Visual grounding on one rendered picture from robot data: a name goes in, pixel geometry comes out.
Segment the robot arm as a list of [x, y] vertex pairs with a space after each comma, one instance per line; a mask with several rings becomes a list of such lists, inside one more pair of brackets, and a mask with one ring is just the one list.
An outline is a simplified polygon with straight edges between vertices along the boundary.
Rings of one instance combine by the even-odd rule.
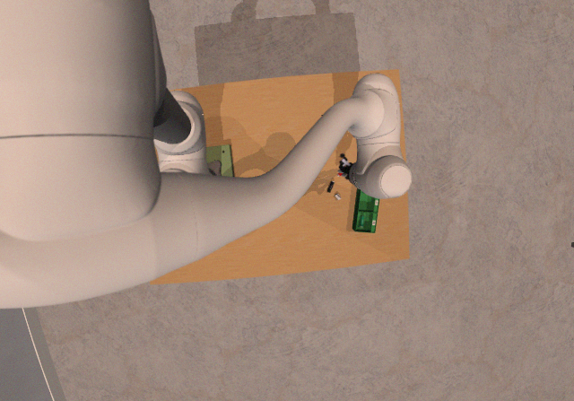
[[208, 256], [291, 209], [346, 131], [354, 186], [405, 194], [384, 74], [267, 173], [227, 177], [207, 163], [196, 97], [167, 88], [149, 0], [0, 0], [0, 309], [87, 300]]

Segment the green three-compartment bin rack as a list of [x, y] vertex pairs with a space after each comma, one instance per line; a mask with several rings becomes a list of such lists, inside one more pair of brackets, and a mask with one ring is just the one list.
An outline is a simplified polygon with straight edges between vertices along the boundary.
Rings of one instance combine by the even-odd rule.
[[[352, 228], [359, 232], [375, 233], [378, 206], [379, 199], [368, 196], [357, 188]], [[361, 215], [365, 215], [363, 227], [360, 227]]]

